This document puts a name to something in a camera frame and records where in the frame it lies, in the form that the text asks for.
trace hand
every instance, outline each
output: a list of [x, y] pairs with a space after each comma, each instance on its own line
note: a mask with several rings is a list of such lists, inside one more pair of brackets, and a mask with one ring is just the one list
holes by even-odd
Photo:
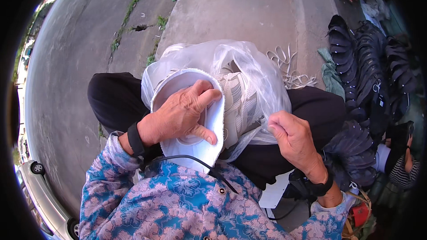
[[270, 115], [268, 130], [277, 139], [280, 153], [286, 160], [312, 183], [326, 183], [328, 171], [316, 152], [308, 121], [282, 110]]
[[147, 131], [146, 124], [152, 130], [157, 142], [169, 138], [195, 135], [210, 144], [216, 144], [213, 131], [198, 124], [201, 112], [214, 100], [219, 100], [222, 93], [214, 89], [206, 80], [198, 80], [193, 86], [172, 94], [154, 113], [147, 115], [147, 121], [141, 121], [140, 132]]

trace concrete ground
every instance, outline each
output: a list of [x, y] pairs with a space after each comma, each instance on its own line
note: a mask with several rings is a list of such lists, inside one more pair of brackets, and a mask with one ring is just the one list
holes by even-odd
[[[140, 77], [157, 36], [161, 35], [157, 58], [167, 46], [180, 42], [244, 40], [255, 43], [262, 53], [290, 44], [291, 51], [298, 52], [291, 69], [316, 75], [318, 87], [324, 88], [323, 60], [317, 49], [328, 46], [328, 23], [338, 13], [334, 0], [178, 0], [176, 5], [172, 0], [140, 0], [127, 28], [154, 25], [158, 15], [170, 15], [166, 30], [162, 34], [151, 26], [124, 33], [119, 48], [111, 53], [130, 1], [57, 0], [29, 65], [25, 108], [30, 151], [46, 166], [52, 189], [75, 217], [85, 171], [105, 144], [86, 98], [89, 80], [97, 72]], [[302, 204], [295, 210], [299, 220], [290, 215], [292, 224], [279, 223], [298, 226], [307, 219], [303, 209]]]
[[316, 75], [324, 88], [317, 49], [327, 47], [328, 23], [337, 14], [334, 0], [178, 0], [157, 49], [176, 43], [216, 39], [253, 42], [259, 51], [277, 45], [298, 53], [291, 70]]
[[[57, 198], [78, 218], [85, 172], [104, 147], [86, 91], [93, 74], [129, 71], [140, 77], [152, 52], [155, 27], [111, 43], [131, 0], [57, 0], [46, 17], [29, 64], [26, 126], [32, 157], [46, 166]], [[141, 0], [128, 26], [155, 24], [172, 0]]]

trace car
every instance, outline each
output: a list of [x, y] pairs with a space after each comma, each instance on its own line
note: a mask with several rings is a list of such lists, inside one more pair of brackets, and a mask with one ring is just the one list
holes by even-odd
[[71, 217], [46, 183], [43, 164], [30, 160], [16, 171], [29, 210], [48, 239], [78, 240], [79, 222]]

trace black wrist strap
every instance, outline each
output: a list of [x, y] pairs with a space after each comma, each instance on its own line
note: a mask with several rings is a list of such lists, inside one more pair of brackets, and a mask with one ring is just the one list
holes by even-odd
[[128, 140], [132, 151], [134, 152], [132, 155], [134, 158], [138, 158], [138, 156], [144, 157], [146, 153], [145, 147], [138, 133], [137, 124], [138, 122], [135, 122], [128, 129]]
[[334, 173], [328, 167], [326, 169], [328, 170], [328, 179], [325, 184], [313, 184], [310, 180], [307, 182], [308, 188], [317, 197], [326, 195], [326, 192], [329, 191], [334, 183]]

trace tire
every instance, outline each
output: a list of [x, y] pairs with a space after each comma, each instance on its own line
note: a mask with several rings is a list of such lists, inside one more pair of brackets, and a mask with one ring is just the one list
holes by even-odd
[[34, 174], [41, 174], [44, 175], [46, 173], [43, 164], [34, 162], [31, 164], [30, 170]]
[[68, 234], [74, 240], [79, 240], [79, 222], [75, 219], [69, 219], [67, 222]]

